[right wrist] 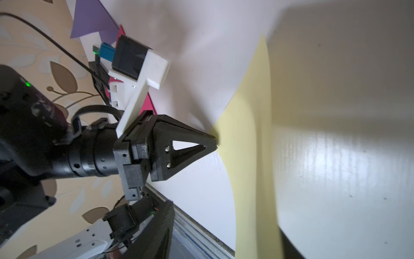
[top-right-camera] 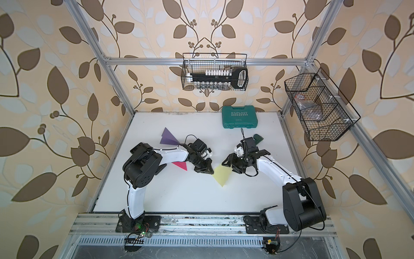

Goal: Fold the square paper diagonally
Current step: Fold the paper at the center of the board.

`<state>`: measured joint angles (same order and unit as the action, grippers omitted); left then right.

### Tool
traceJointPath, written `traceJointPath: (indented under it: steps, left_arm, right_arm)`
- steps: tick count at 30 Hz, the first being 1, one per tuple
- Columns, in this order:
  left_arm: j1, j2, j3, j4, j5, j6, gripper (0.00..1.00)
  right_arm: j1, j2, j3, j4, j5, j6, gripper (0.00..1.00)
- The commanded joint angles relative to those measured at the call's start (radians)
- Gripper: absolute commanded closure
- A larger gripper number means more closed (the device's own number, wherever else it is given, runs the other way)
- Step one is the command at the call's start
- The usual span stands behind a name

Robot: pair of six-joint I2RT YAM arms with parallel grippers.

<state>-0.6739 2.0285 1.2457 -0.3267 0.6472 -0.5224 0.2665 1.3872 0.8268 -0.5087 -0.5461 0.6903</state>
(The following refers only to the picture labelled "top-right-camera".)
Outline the yellow square paper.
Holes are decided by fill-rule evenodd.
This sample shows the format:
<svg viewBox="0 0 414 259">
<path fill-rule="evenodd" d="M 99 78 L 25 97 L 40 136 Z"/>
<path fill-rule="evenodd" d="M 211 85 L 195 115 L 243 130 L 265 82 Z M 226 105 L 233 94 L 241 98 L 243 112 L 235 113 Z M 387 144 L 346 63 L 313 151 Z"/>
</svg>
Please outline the yellow square paper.
<svg viewBox="0 0 414 259">
<path fill-rule="evenodd" d="M 230 174 L 232 173 L 231 167 L 226 167 L 223 165 L 219 165 L 214 169 L 214 174 L 212 175 L 213 178 L 217 181 L 217 183 L 223 187 L 229 179 Z"/>
</svg>

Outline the pink square paper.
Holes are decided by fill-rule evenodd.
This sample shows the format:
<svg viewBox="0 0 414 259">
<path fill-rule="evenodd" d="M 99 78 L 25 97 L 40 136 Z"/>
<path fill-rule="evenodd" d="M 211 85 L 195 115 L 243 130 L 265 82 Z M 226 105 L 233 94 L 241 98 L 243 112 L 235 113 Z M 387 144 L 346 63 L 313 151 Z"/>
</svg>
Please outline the pink square paper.
<svg viewBox="0 0 414 259">
<path fill-rule="evenodd" d="M 175 166 L 187 171 L 187 163 L 186 162 L 173 162 Z"/>
</svg>

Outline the purple square paper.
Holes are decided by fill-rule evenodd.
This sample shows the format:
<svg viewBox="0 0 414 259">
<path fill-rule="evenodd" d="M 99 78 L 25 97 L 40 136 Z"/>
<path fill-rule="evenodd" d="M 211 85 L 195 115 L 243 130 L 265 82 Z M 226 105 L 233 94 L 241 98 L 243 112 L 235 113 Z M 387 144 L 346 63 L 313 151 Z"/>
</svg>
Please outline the purple square paper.
<svg viewBox="0 0 414 259">
<path fill-rule="evenodd" d="M 180 142 L 173 136 L 173 134 L 165 127 L 162 135 L 160 144 L 178 146 Z"/>
</svg>

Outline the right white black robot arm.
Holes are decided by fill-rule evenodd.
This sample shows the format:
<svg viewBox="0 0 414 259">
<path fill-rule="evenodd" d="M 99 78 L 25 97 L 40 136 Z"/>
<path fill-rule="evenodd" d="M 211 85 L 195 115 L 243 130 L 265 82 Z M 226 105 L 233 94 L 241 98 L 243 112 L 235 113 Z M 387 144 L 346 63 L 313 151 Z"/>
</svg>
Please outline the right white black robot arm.
<svg viewBox="0 0 414 259">
<path fill-rule="evenodd" d="M 290 227 L 296 232 L 305 228 L 316 230 L 315 225 L 324 224 L 327 219 L 316 182 L 289 172 L 269 151 L 260 150 L 254 138 L 241 140 L 222 166 L 238 174 L 246 174 L 247 168 L 253 167 L 257 174 L 264 173 L 282 188 L 282 205 L 262 209 L 260 216 L 246 218 L 246 225 L 273 234 L 281 227 Z"/>
</svg>

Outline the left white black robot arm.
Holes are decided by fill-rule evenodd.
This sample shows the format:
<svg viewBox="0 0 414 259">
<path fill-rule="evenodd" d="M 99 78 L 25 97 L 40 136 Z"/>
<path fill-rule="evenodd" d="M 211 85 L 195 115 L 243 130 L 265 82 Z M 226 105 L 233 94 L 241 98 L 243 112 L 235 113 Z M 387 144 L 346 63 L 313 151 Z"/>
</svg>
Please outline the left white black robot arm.
<svg viewBox="0 0 414 259">
<path fill-rule="evenodd" d="M 212 150 L 202 140 L 190 144 L 179 144 L 175 148 L 153 148 L 147 143 L 139 143 L 130 150 L 131 156 L 122 170 L 128 185 L 126 215 L 136 220 L 144 214 L 146 186 L 168 164 L 190 162 L 197 173 L 214 174 Z"/>
</svg>

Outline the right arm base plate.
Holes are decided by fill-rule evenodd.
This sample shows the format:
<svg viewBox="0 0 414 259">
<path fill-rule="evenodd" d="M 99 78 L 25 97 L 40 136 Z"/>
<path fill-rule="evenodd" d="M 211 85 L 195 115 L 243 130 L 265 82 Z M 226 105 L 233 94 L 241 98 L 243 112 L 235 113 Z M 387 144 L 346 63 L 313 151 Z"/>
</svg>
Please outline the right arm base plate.
<svg viewBox="0 0 414 259">
<path fill-rule="evenodd" d="M 268 220 L 262 216 L 250 216 L 243 217 L 243 221 L 246 226 L 246 232 L 248 234 L 289 234 L 289 227 L 284 224 L 272 225 Z"/>
</svg>

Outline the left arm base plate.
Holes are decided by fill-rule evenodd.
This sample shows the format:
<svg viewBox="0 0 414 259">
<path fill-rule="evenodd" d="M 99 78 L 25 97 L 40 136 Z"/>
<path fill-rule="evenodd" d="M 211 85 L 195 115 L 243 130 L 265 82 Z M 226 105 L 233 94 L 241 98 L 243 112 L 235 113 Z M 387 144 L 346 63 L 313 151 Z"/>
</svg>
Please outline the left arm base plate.
<svg viewBox="0 0 414 259">
<path fill-rule="evenodd" d="M 137 219 L 131 219 L 127 215 L 119 215 L 119 221 L 116 226 L 116 233 L 155 233 L 158 232 L 161 225 L 161 217 L 154 215 L 144 215 Z"/>
</svg>

